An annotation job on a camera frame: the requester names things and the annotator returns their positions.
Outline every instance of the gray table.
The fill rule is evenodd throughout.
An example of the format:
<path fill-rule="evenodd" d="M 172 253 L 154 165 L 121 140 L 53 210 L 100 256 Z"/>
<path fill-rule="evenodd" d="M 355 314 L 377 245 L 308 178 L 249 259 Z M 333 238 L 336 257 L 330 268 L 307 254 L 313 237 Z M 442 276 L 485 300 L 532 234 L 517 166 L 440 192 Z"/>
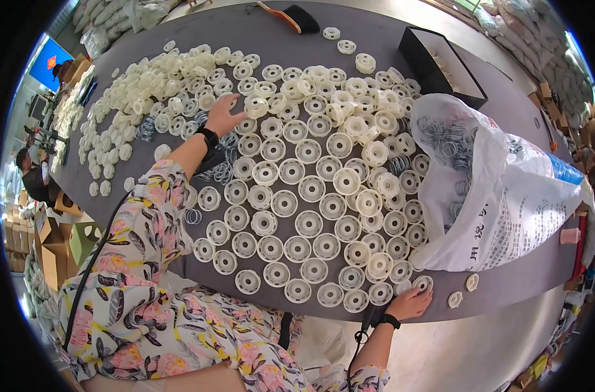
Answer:
<path fill-rule="evenodd" d="M 284 9 L 291 3 L 274 2 L 276 9 Z M 373 12 L 363 11 L 344 6 L 321 3 L 300 3 L 300 5 L 319 22 L 324 28 L 335 26 L 341 30 L 341 38 L 354 41 L 358 47 L 357 53 L 369 53 L 377 61 L 378 70 L 397 67 L 407 77 L 413 77 L 408 64 L 398 52 L 398 43 L 403 35 L 407 23 L 389 18 Z M 138 62 L 143 57 L 158 55 L 163 51 L 163 45 L 169 40 L 175 40 L 177 47 L 187 50 L 191 47 L 208 43 L 214 50 L 221 46 L 241 50 L 243 53 L 258 53 L 261 56 L 261 66 L 254 71 L 254 75 L 262 80 L 261 70 L 265 65 L 279 64 L 282 67 L 299 67 L 304 69 L 310 65 L 324 65 L 326 67 L 340 67 L 348 73 L 348 77 L 364 76 L 355 68 L 355 56 L 340 54 L 336 49 L 336 42 L 329 41 L 321 35 L 296 35 L 282 21 L 272 17 L 261 9 L 255 9 L 251 15 L 244 13 L 245 5 L 227 6 L 198 12 L 183 18 L 178 18 L 158 25 L 150 31 L 129 36 L 117 41 L 104 55 L 95 60 L 95 74 L 100 81 L 90 99 L 89 105 L 99 98 L 106 87 L 111 84 L 110 74 L 114 68 L 125 71 L 128 65 Z M 537 108 L 529 101 L 525 94 L 518 90 L 513 83 L 498 69 L 457 48 L 462 59 L 481 84 L 489 97 L 489 101 L 481 108 L 481 112 L 492 117 L 505 132 L 525 137 L 532 143 L 548 148 L 548 136 L 543 128 L 543 122 Z M 232 78 L 232 69 L 226 68 Z M 237 108 L 242 107 L 242 98 Z M 114 112 L 98 126 L 98 132 L 105 130 L 112 122 Z M 302 113 L 302 120 L 308 118 Z M 542 124 L 535 125 L 535 119 Z M 118 201 L 123 197 L 123 181 L 126 177 L 140 177 L 153 164 L 153 151 L 161 143 L 167 143 L 175 149 L 182 143 L 180 138 L 169 134 L 155 134 L 152 143 L 135 140 L 132 143 L 134 152 L 127 162 L 116 165 L 115 174 L 111 182 L 113 190 L 109 197 L 90 197 L 88 184 L 92 177 L 87 166 L 80 166 L 77 160 L 79 132 L 71 136 L 69 161 L 64 168 L 60 168 L 53 175 L 62 189 L 92 216 L 99 224 L 105 225 Z M 293 146 L 289 146 L 286 157 L 294 156 Z M 359 154 L 358 148 L 352 156 Z M 571 162 L 571 157 L 562 143 L 556 152 L 560 158 Z M 309 165 L 307 174 L 314 174 L 314 165 Z M 194 179 L 192 184 L 197 188 L 208 185 Z M 212 184 L 219 191 L 223 186 Z M 286 186 L 278 181 L 272 186 L 274 191 L 290 189 L 296 194 L 295 186 Z M 204 213 L 200 225 L 188 225 L 188 232 L 193 239 L 205 237 L 208 222 L 223 219 L 223 212 L 227 203 L 212 213 Z M 246 206 L 250 213 L 254 210 Z M 317 210 L 317 204 L 305 203 L 300 200 L 300 209 Z M 279 229 L 276 235 L 283 241 L 295 235 L 294 218 L 279 218 Z M 570 220 L 566 227 L 576 227 L 576 221 Z M 325 221 L 324 231 L 333 231 L 333 222 Z M 410 322 L 430 322 L 467 318 L 485 314 L 494 309 L 512 303 L 520 302 L 541 294 L 553 287 L 559 286 L 570 278 L 575 260 L 575 245 L 559 246 L 558 233 L 548 239 L 541 247 L 518 260 L 506 265 L 482 271 L 479 288 L 466 293 L 465 298 L 457 309 L 447 306 L 450 293 L 463 290 L 465 279 L 469 273 L 447 271 L 423 271 L 422 274 L 434 279 L 434 300 L 426 313 Z M 286 261 L 292 277 L 299 277 L 299 265 Z M 262 278 L 265 263 L 257 256 L 240 260 L 238 271 L 254 269 Z M 326 281 L 336 281 L 341 268 L 345 265 L 342 256 L 328 262 L 329 273 Z M 276 309 L 287 310 L 296 314 L 307 314 L 329 319 L 360 320 L 360 314 L 350 314 L 342 305 L 328 309 L 321 307 L 316 299 L 316 292 L 320 285 L 313 285 L 313 294 L 309 301 L 294 304 L 286 300 L 281 288 L 272 288 L 265 284 L 254 295 L 241 294 L 234 285 L 234 276 L 223 276 L 217 273 L 212 263 L 200 263 L 193 255 L 185 257 L 186 277 L 210 286 L 226 294 L 258 303 Z"/>

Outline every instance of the person's hand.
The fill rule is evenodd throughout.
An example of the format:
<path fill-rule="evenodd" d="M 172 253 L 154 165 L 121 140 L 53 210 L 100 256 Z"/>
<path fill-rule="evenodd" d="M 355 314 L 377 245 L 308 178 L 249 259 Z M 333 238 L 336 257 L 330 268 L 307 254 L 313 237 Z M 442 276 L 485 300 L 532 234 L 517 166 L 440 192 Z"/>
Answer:
<path fill-rule="evenodd" d="M 416 318 L 424 314 L 432 301 L 432 290 L 418 295 L 419 287 L 408 290 L 387 307 L 385 313 L 395 317 L 396 320 Z"/>
<path fill-rule="evenodd" d="M 245 112 L 232 115 L 230 113 L 230 105 L 232 101 L 239 98 L 239 94 L 224 95 L 220 97 L 215 105 L 208 112 L 208 121 L 204 127 L 221 137 L 230 132 L 238 123 L 245 120 L 247 115 Z"/>

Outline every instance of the worker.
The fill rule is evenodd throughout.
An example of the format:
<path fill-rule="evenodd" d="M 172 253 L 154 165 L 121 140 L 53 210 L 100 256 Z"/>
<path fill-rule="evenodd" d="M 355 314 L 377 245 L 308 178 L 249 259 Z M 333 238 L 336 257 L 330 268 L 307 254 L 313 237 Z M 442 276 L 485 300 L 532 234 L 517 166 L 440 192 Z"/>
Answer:
<path fill-rule="evenodd" d="M 52 74 L 54 75 L 54 80 L 56 80 L 56 78 L 58 77 L 58 87 L 60 89 L 62 88 L 62 84 L 63 84 L 62 79 L 64 78 L 64 75 L 67 73 L 67 71 L 71 67 L 71 64 L 73 64 L 73 60 L 68 59 L 67 61 L 65 61 L 62 64 L 54 65 L 54 68 L 52 69 Z"/>
<path fill-rule="evenodd" d="M 40 165 L 35 164 L 27 148 L 17 153 L 17 167 L 21 169 L 22 181 L 27 194 L 36 201 L 43 201 L 54 207 L 60 186 L 49 176 L 47 154 L 41 157 Z"/>
<path fill-rule="evenodd" d="M 203 286 L 172 292 L 158 285 L 169 262 L 193 250 L 183 225 L 193 191 L 188 182 L 209 140 L 246 118 L 229 112 L 238 97 L 219 98 L 204 129 L 139 179 L 114 211 L 107 241 L 94 249 L 86 285 L 79 287 L 89 258 L 60 288 L 60 333 L 63 341 L 69 335 L 71 369 L 87 392 L 348 391 L 344 365 L 323 366 L 310 382 L 296 363 L 304 316 L 295 315 L 286 327 L 281 310 Z M 386 313 L 389 319 L 414 318 L 431 300 L 432 291 L 416 288 L 394 299 Z M 289 337 L 283 346 L 281 328 Z M 394 331 L 391 321 L 376 326 L 349 370 L 352 391 L 383 390 Z"/>

